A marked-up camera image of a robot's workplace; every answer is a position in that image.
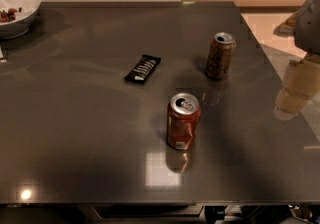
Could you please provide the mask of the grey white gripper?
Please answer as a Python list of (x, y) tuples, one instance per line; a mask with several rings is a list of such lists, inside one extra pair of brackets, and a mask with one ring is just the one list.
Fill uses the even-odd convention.
[(295, 45), (312, 54), (286, 67), (273, 113), (280, 120), (295, 117), (320, 91), (320, 0), (306, 0), (295, 23)]

